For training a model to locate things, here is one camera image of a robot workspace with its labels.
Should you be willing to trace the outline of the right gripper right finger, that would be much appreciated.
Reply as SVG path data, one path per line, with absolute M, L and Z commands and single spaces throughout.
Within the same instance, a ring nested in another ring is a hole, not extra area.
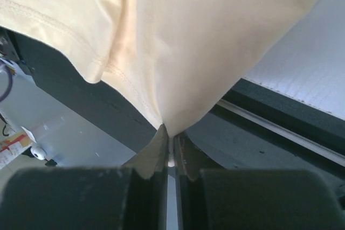
M 227 170 L 185 134 L 174 138 L 179 229 L 341 229 L 342 209 L 304 170 Z

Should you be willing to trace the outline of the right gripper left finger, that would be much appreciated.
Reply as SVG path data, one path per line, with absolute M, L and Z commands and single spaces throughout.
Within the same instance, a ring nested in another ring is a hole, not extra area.
M 168 133 L 120 167 L 19 170 L 1 193 L 1 229 L 165 229 Z

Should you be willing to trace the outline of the cream yellow t shirt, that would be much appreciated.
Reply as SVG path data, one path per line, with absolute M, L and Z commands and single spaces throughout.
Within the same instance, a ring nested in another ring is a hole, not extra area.
M 198 122 L 318 0 L 1 0 L 1 26 L 62 53 L 170 136 Z

